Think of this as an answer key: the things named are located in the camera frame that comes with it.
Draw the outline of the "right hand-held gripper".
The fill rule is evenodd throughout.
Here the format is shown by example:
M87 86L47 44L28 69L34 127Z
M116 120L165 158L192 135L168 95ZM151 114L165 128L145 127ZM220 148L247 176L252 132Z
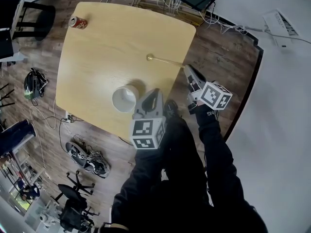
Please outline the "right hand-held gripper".
M194 113L197 102L210 107L212 110L224 110L232 98L232 93L217 82L206 82L206 78L192 65L184 66L184 74L188 82L188 111Z

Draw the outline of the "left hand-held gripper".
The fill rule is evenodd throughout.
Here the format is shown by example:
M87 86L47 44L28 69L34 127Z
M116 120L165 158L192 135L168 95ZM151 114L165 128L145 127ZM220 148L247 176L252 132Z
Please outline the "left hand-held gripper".
M136 103L130 123L130 141L136 150L156 150L165 134L163 94L155 88L145 93Z

